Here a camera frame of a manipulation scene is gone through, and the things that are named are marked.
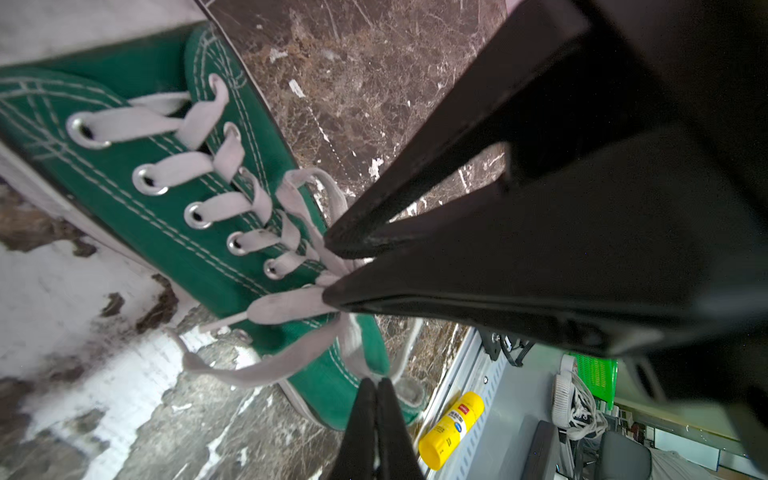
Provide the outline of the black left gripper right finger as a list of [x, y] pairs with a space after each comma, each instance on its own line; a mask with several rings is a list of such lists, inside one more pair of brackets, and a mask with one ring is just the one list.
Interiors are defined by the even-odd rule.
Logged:
[[376, 478], [423, 480], [394, 385], [388, 378], [377, 386], [376, 427], [379, 459]]

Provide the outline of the green canvas sneaker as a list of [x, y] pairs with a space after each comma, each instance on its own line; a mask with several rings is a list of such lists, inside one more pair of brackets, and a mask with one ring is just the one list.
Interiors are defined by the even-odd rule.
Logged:
[[[76, 113], [119, 108], [130, 99], [157, 93], [190, 93], [191, 102], [174, 114], [183, 118], [193, 103], [213, 99], [212, 74], [225, 81], [229, 103], [200, 152], [215, 154], [224, 141], [224, 123], [235, 123], [242, 135], [244, 167], [275, 197], [285, 173], [308, 168], [296, 164], [240, 58], [210, 21], [114, 46], [3, 67], [1, 132], [18, 149], [26, 175], [72, 208], [73, 224], [93, 236], [104, 234], [146, 262], [208, 309], [214, 323], [245, 311], [263, 296], [314, 283], [324, 265], [308, 261], [284, 279], [271, 280], [264, 273], [264, 263], [280, 256], [281, 247], [245, 256], [235, 256], [227, 249], [230, 234], [262, 226], [256, 215], [244, 214], [203, 230], [185, 223], [184, 210], [193, 202], [234, 191], [251, 194], [252, 185], [244, 176], [226, 181], [211, 173], [160, 196], [136, 190], [132, 175], [137, 167], [186, 152], [174, 133], [91, 149], [76, 143], [67, 132], [67, 121]], [[299, 193], [323, 238], [333, 220], [326, 189], [311, 179]], [[369, 368], [378, 378], [393, 382], [406, 422], [414, 422], [425, 407], [423, 386], [404, 375], [405, 357], [389, 357], [374, 318], [355, 316]], [[254, 350], [256, 364], [333, 318], [328, 313], [280, 325], [245, 320], [212, 331], [228, 329], [237, 335]], [[253, 365], [218, 368], [199, 358], [215, 369]], [[333, 345], [303, 370], [271, 384], [279, 384], [296, 408], [319, 424], [341, 430], [348, 423], [363, 379], [345, 366], [339, 346]]]

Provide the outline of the white shoelace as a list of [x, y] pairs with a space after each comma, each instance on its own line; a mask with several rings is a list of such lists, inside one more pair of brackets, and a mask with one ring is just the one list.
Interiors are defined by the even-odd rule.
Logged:
[[354, 375], [377, 379], [378, 374], [369, 368], [365, 359], [362, 330], [356, 316], [331, 307], [322, 299], [326, 288], [361, 264], [343, 260], [330, 252], [299, 193], [300, 187], [309, 180], [318, 181], [328, 194], [331, 218], [337, 220], [348, 208], [342, 191], [332, 177], [319, 168], [295, 169], [284, 174], [277, 195], [271, 197], [256, 176], [244, 167], [242, 135], [233, 122], [224, 123], [224, 141], [215, 154], [200, 152], [207, 136], [221, 123], [229, 103], [229, 90], [220, 76], [210, 75], [209, 84], [213, 99], [193, 103], [183, 118], [174, 114], [191, 102], [190, 93], [157, 93], [130, 99], [119, 108], [76, 113], [67, 121], [67, 132], [76, 143], [91, 149], [105, 149], [114, 143], [174, 133], [186, 146], [186, 152], [137, 167], [132, 175], [136, 190], [148, 196], [160, 196], [172, 187], [211, 173], [226, 181], [244, 176], [252, 185], [251, 194], [234, 191], [193, 202], [184, 210], [185, 223], [193, 229], [203, 230], [216, 222], [244, 214], [256, 215], [262, 226], [230, 234], [227, 249], [235, 256], [245, 256], [270, 247], [281, 247], [280, 256], [264, 263], [264, 273], [271, 280], [284, 279], [308, 261], [324, 265], [314, 283], [263, 296], [245, 311], [206, 325], [206, 330], [245, 320], [258, 325], [280, 325], [328, 313], [334, 318], [279, 354], [251, 366], [237, 370], [215, 369], [186, 351], [183, 356], [185, 370], [211, 375], [229, 385], [257, 387], [298, 373], [333, 345], [338, 345], [343, 363]]

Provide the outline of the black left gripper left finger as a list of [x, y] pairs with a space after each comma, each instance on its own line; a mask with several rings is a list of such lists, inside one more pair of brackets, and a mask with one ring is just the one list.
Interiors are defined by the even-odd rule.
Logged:
[[329, 479], [371, 480], [374, 478], [376, 410], [376, 384], [366, 378], [360, 383]]

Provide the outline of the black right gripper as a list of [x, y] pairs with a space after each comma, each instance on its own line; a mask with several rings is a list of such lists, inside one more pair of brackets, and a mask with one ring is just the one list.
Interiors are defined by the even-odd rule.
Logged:
[[758, 1], [525, 1], [503, 138], [554, 221], [552, 304], [628, 321], [660, 400], [721, 403], [767, 464], [767, 20]]

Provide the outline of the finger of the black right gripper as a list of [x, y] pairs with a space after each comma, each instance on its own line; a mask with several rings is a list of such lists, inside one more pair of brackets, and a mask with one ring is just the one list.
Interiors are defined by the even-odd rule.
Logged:
[[325, 292], [609, 357], [767, 346], [767, 221], [680, 125], [615, 143]]
[[509, 140], [504, 110], [589, 30], [574, 1], [520, 2], [397, 158], [326, 233], [326, 246], [342, 258], [375, 257], [477, 208], [483, 199], [470, 194], [397, 217], [485, 148]]

